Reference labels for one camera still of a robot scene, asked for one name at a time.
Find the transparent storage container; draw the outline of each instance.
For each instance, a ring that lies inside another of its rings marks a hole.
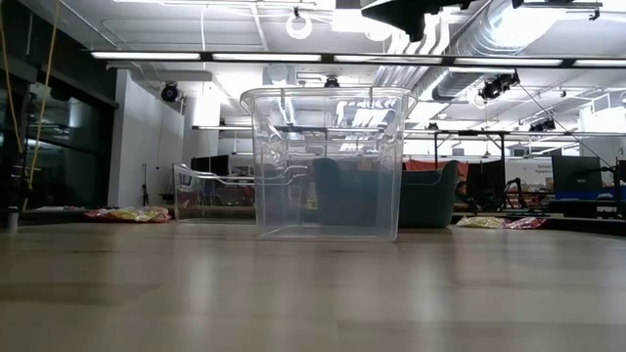
[[[252,116],[262,239],[394,241],[404,119],[401,88],[269,88],[242,94]]]

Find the wire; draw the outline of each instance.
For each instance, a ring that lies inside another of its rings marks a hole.
[[[7,39],[4,35],[4,19],[0,9],[0,36],[2,37],[2,59],[4,60],[4,72],[7,80],[7,94],[9,95],[9,106],[11,107],[11,117],[13,118],[13,128],[16,133],[16,141],[18,141],[18,151],[23,152],[22,138],[20,138],[20,128],[18,128],[18,118],[16,117],[16,108],[13,105],[13,93],[11,90],[11,74],[9,72],[9,58],[7,57]]]
[[[48,87],[50,86],[50,74],[52,73],[52,58],[55,52],[55,44],[57,42],[57,26],[59,21],[59,12],[61,11],[61,0],[56,0],[55,21],[52,26],[52,39],[50,40],[50,53],[48,53],[48,67],[46,69],[46,80],[44,83],[44,94],[41,102],[41,110],[39,112],[39,121],[37,122],[37,137],[35,139],[35,152],[32,155],[32,163],[30,164],[30,175],[28,176],[28,190],[32,190],[32,179],[34,177],[35,165],[37,163],[37,155],[39,153],[39,139],[41,138],[41,123],[43,115],[46,111],[46,99],[48,98]],[[28,196],[23,200],[22,211],[26,210],[28,205]]]
[[[293,15],[293,11],[290,11],[290,12],[285,13],[285,14],[254,15],[254,14],[242,13],[242,12],[239,12],[239,11],[231,11],[228,8],[224,8],[224,7],[216,9],[216,10],[217,11],[223,11],[225,13],[228,13],[228,14],[231,14],[231,15],[235,15],[235,16],[250,17],[250,18],[260,18],[260,19],[262,19],[262,18],[288,18],[291,15]],[[312,20],[317,20],[319,22],[328,23],[328,24],[333,23],[333,20],[332,20],[331,17],[328,17],[328,19],[325,19],[324,16],[319,16],[319,15],[309,15],[309,17]]]
[[[258,17],[258,18],[281,18],[281,17],[289,17],[291,15],[293,15],[292,11],[289,11],[286,14],[268,14],[268,15],[253,15],[253,14],[246,14],[246,13],[241,13],[239,11],[231,11],[228,8],[222,7],[217,9],[218,11],[223,11],[225,13],[231,14],[231,15],[235,15],[235,16],[241,16],[241,17],[250,17],[250,18],[254,18],[254,17]]]
[[[204,9],[200,10],[200,35],[202,39],[202,50],[206,51],[206,40],[204,38]],[[206,69],[206,63],[202,63],[202,69]]]
[[[165,121],[165,109],[169,109],[168,107],[164,107],[161,104],[160,108],[160,130],[158,131],[158,144],[156,145],[156,167],[160,166],[160,142],[163,139],[163,122]]]
[[[530,97],[530,99],[535,102],[535,104],[537,105],[537,107],[539,107],[546,115],[550,116],[550,113],[544,109],[544,107],[541,106],[541,104],[539,104],[539,102],[537,102],[537,100],[530,94],[528,93],[528,91],[526,90],[526,88],[524,88],[521,84],[517,84],[519,86],[519,88],[521,88],[527,95],[528,97]],[[555,124],[557,124],[560,128],[562,128],[563,130],[567,131],[567,129],[565,128],[565,126],[563,126],[560,122],[558,122],[555,118],[553,118],[553,121],[555,122]],[[571,135],[571,137],[573,137],[576,142],[578,142],[581,146],[585,147],[589,152],[591,152],[593,155],[595,155],[597,158],[599,158],[603,163],[606,164],[606,166],[611,167],[611,164],[609,164],[608,162],[606,162],[606,160],[604,160],[601,156],[598,155],[598,153],[594,152],[591,148],[587,147],[582,139],[574,136],[573,134]]]

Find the container rim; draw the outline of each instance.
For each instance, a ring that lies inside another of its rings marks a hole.
[[[251,102],[256,98],[295,98],[295,97],[332,97],[346,95],[369,95],[373,97],[409,98],[408,111],[411,112],[418,102],[418,98],[407,88],[398,87],[288,87],[288,88],[254,88],[242,93],[240,105],[248,114],[252,114]]]

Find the computer monitor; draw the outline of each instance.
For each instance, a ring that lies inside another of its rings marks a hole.
[[[194,157],[192,159],[192,170],[228,176],[228,158],[227,155]]]
[[[557,198],[596,199],[603,188],[600,159],[595,156],[552,156]]]

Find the wooden floor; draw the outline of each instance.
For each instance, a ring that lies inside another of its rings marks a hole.
[[[626,241],[451,229],[256,242],[248,225],[0,236],[0,351],[624,351]]]

